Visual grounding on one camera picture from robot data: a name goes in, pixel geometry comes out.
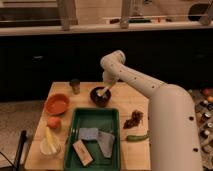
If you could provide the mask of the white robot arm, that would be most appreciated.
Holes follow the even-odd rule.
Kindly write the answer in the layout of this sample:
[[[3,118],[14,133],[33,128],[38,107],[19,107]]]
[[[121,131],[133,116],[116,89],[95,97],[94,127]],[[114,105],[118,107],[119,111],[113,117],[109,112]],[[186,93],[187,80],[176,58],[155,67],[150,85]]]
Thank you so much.
[[[125,65],[116,50],[101,58],[103,80],[122,80],[149,99],[148,134],[151,171],[203,171],[194,102],[182,87]]]

